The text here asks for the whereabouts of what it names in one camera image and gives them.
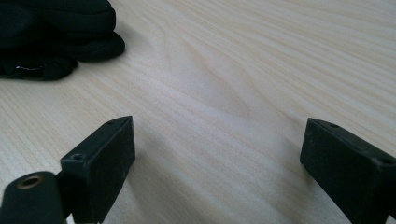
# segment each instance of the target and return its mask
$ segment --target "black object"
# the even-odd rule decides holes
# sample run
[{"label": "black object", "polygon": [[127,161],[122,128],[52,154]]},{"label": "black object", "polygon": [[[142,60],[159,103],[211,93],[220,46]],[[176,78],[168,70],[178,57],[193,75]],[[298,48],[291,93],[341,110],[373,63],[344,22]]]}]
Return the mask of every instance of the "black object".
[{"label": "black object", "polygon": [[132,117],[113,119],[62,159],[62,171],[32,173],[10,183],[0,224],[102,223],[134,162]]},{"label": "black object", "polygon": [[68,57],[31,53],[29,49],[0,50],[0,77],[57,80],[69,75],[77,61]]},{"label": "black object", "polygon": [[115,32],[93,39],[73,39],[51,36],[34,45],[35,51],[64,55],[81,62],[98,62],[115,58],[125,49],[125,43]]},{"label": "black object", "polygon": [[33,43],[45,36],[45,26],[27,7],[0,2],[0,49]]},{"label": "black object", "polygon": [[63,36],[96,38],[113,32],[116,12],[107,0],[12,0],[29,7]]},{"label": "black object", "polygon": [[300,162],[352,223],[396,217],[396,159],[353,133],[309,119]]},{"label": "black object", "polygon": [[56,80],[121,55],[107,0],[0,0],[0,78]]}]

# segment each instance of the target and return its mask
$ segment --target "light wood grain surface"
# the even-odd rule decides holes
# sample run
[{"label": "light wood grain surface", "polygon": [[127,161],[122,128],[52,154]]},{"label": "light wood grain surface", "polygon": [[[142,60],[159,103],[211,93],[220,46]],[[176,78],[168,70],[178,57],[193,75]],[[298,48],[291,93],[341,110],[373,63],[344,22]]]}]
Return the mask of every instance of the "light wood grain surface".
[{"label": "light wood grain surface", "polygon": [[111,4],[122,56],[0,80],[0,190],[126,115],[136,161],[106,223],[348,223],[299,163],[309,117],[396,156],[394,0]]}]

